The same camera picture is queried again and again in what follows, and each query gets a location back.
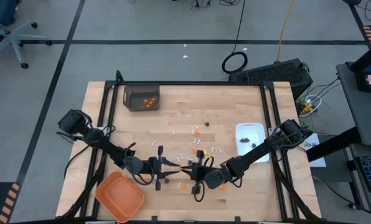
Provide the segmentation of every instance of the white paper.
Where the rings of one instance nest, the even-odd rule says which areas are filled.
[[[313,133],[310,137],[304,140],[303,144],[305,150],[309,150],[312,147],[319,145],[320,141],[318,140],[318,135],[316,133]],[[315,161],[310,162],[309,164],[310,167],[327,167],[324,158],[317,159]]]

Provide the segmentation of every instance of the orange bowl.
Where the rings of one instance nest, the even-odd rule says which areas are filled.
[[[143,193],[119,171],[97,187],[96,198],[120,223],[129,221],[144,203]]]

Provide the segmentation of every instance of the yellow cable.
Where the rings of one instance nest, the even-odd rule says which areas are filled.
[[[285,30],[286,23],[288,21],[289,15],[291,14],[291,10],[293,7],[293,4],[295,3],[295,0],[291,1],[291,5],[289,6],[288,13],[286,14],[285,21],[283,24],[283,29],[281,30],[281,36],[279,37],[279,44],[278,44],[278,55],[277,55],[277,62],[279,62],[279,55],[281,53],[281,42],[283,41],[283,34]]]

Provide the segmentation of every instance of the wooden table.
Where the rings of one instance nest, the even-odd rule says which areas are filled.
[[[104,82],[90,82],[83,103],[82,110],[92,117],[94,124],[98,119],[103,87]],[[180,161],[182,166],[187,164],[187,158],[196,160],[192,153],[193,149],[206,149],[210,152],[212,146],[215,146],[216,149],[223,150],[222,154],[218,150],[210,152],[215,157],[217,167],[224,160],[236,155],[234,143],[236,124],[265,125],[258,86],[161,86],[161,107],[158,111],[148,112],[130,112],[122,104],[123,90],[124,86],[120,86],[113,120],[116,131],[111,135],[111,142],[122,147],[136,142],[137,145],[132,149],[140,159],[157,156],[157,147],[151,145],[153,141],[156,141],[156,146],[164,146],[164,156],[172,162],[177,163],[177,157],[183,154],[184,160]],[[272,112],[270,95],[268,91],[266,92]],[[297,121],[298,116],[289,83],[275,83],[275,93],[281,121],[286,119]],[[110,97],[105,121],[108,119]],[[275,126],[273,114],[270,114],[272,126]],[[210,126],[206,127],[205,122],[209,122]],[[193,143],[195,137],[191,131],[194,125],[199,126],[200,135],[197,137],[201,140],[199,145]],[[78,141],[73,146],[71,157],[84,147],[85,143]],[[83,190],[90,155],[91,150],[85,151],[68,168],[57,215],[65,213]],[[288,157],[294,188],[312,212],[320,217],[306,153],[294,149],[288,152]],[[157,215],[158,220],[232,221],[235,216],[240,216],[242,221],[280,221],[275,178],[270,162],[252,164],[245,172],[240,189],[231,184],[227,184],[225,190],[206,189],[205,198],[200,203],[195,202],[191,194],[194,182],[183,173],[169,176],[170,182],[168,184],[162,182],[160,192],[155,191],[154,184],[149,186],[136,184],[127,170],[121,170],[110,158],[106,163],[105,176],[114,170],[120,170],[143,192],[144,204],[132,220],[150,220],[153,215]],[[176,168],[165,166],[165,169]],[[179,189],[179,182],[187,184],[187,189]],[[284,196],[288,216],[292,217],[285,189]],[[93,201],[94,190],[89,198],[88,215],[92,212]],[[98,219],[112,220],[113,217],[100,206]]]

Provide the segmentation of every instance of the white tray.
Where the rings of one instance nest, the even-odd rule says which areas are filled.
[[[241,139],[248,138],[250,142],[240,142]],[[261,123],[242,123],[237,124],[235,128],[235,144],[237,146],[237,155],[243,156],[250,152],[252,149],[252,144],[255,143],[256,146],[263,143],[266,139],[265,128]],[[267,162],[270,158],[269,154],[266,154],[262,158],[258,159],[256,162]]]

